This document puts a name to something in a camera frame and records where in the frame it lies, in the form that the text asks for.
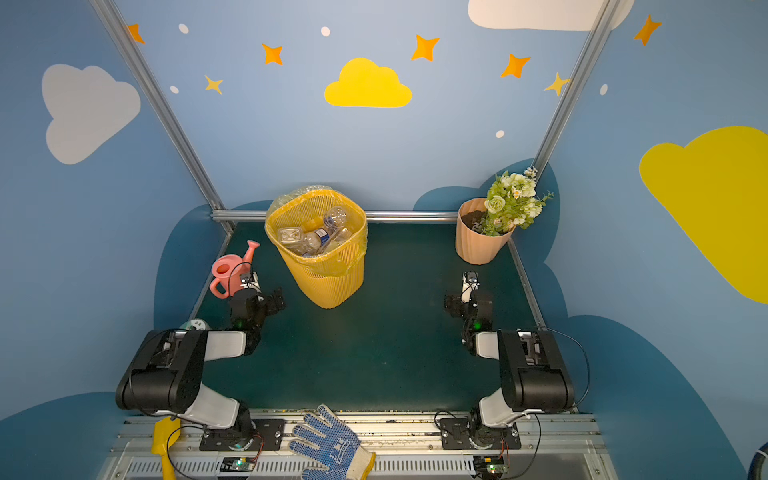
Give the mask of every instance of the yellow wastebasket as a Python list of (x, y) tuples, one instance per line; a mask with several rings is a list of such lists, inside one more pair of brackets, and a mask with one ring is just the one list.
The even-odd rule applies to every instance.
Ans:
[[(332, 207), (347, 210), (346, 227), (352, 236), (340, 247), (324, 255), (302, 257), (277, 240), (284, 227), (302, 227), (311, 232), (323, 226), (323, 216)], [(362, 285), (368, 246), (366, 213), (349, 198), (330, 187), (303, 187), (278, 197), (267, 211), (266, 235), (280, 251), (299, 288), (322, 308), (333, 308), (350, 298)]]

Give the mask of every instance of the cloud decal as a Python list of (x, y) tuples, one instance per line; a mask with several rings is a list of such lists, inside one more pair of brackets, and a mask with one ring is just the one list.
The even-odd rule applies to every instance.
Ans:
[[(732, 180), (732, 172), (747, 172)], [(640, 162), (656, 200), (725, 280), (768, 303), (768, 135), (724, 127), (686, 147), (660, 144)]]
[(43, 101), (53, 117), (45, 140), (56, 160), (85, 160), (136, 118), (141, 99), (133, 85), (99, 67), (52, 65), (43, 74)]
[(326, 101), (337, 107), (404, 107), (412, 96), (394, 70), (379, 67), (368, 58), (347, 62), (339, 81), (326, 87)]
[[(611, 28), (629, 15), (634, 0), (621, 0)], [(590, 31), (603, 0), (469, 0), (469, 18), (485, 28)]]

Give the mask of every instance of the dark green tabletop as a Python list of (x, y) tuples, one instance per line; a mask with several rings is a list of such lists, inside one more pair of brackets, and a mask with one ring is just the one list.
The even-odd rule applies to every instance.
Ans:
[[(495, 328), (534, 325), (508, 249), (470, 265), (456, 255), (455, 225), (369, 225), (365, 281), (331, 310), (299, 290), (263, 223), (239, 223), (227, 253), (243, 255), (249, 239), (261, 243), (253, 265), (262, 289), (282, 287), (288, 307), (267, 317), (253, 355), (206, 363), (203, 382), (250, 408), (471, 408), (500, 382), (498, 362), (471, 356), (462, 321), (442, 307), (468, 270), (494, 295)], [(213, 328), (228, 326), (229, 315), (210, 292), (197, 314)]]

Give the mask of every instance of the soil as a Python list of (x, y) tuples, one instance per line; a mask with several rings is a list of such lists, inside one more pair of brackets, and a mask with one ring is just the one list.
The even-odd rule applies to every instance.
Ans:
[(481, 210), (475, 210), (474, 212), (469, 212), (465, 216), (462, 217), (462, 222), (464, 222), (464, 225), (467, 226), (470, 230), (472, 229), (472, 225), (475, 223), (480, 223), (480, 220), (482, 220), (482, 216), (485, 215), (484, 211)]

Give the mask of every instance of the yellow handle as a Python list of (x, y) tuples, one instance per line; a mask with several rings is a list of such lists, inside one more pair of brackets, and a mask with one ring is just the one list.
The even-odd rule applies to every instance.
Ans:
[(162, 455), (160, 460), (163, 462), (163, 480), (176, 480), (176, 472), (174, 471), (174, 466), (170, 463), (168, 455)]

